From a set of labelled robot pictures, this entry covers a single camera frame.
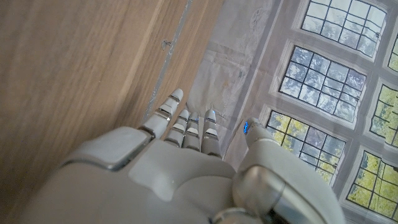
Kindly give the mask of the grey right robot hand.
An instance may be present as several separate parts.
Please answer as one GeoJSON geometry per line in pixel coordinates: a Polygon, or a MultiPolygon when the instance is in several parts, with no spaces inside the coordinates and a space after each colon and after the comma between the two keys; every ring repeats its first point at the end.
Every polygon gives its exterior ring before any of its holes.
{"type": "Polygon", "coordinates": [[[222,160],[216,116],[179,111],[176,89],[139,128],[83,143],[46,180],[20,223],[343,223],[331,187],[256,119],[247,153],[222,160]]]}

